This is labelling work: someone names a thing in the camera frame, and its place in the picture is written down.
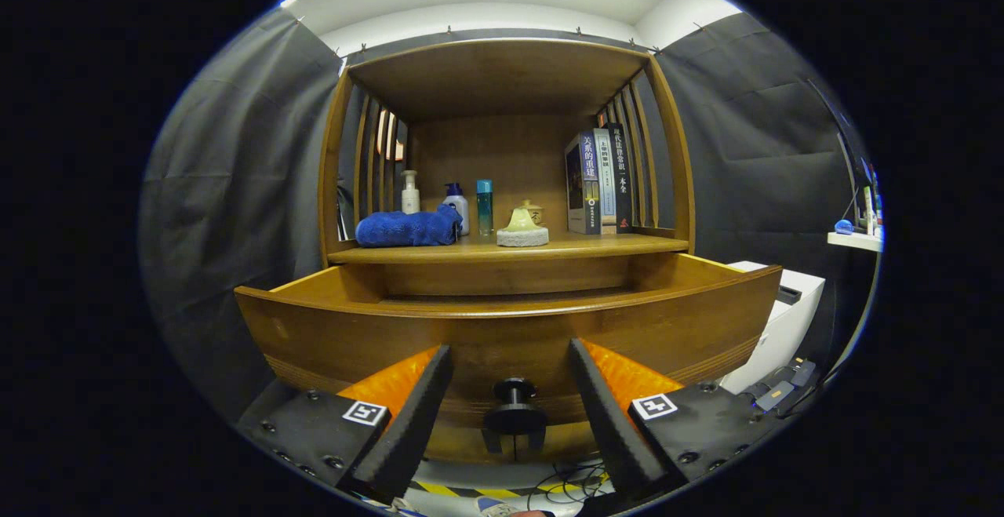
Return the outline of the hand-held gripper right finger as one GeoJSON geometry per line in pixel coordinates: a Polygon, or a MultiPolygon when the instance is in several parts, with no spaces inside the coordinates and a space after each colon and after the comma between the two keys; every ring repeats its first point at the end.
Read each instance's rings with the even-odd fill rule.
{"type": "Polygon", "coordinates": [[[568,345],[571,367],[593,438],[617,495],[631,501],[703,480],[752,452],[783,421],[757,400],[714,382],[671,391],[628,391],[613,383],[602,347],[580,338],[568,345]]]}

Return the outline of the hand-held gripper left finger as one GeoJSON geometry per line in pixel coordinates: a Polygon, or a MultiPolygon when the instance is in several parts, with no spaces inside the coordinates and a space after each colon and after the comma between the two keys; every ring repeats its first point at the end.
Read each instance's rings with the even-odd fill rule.
{"type": "Polygon", "coordinates": [[[348,398],[273,382],[248,407],[238,430],[255,446],[330,491],[384,504],[405,495],[424,455],[454,373],[440,345],[404,362],[415,370],[388,398],[348,398]]]}

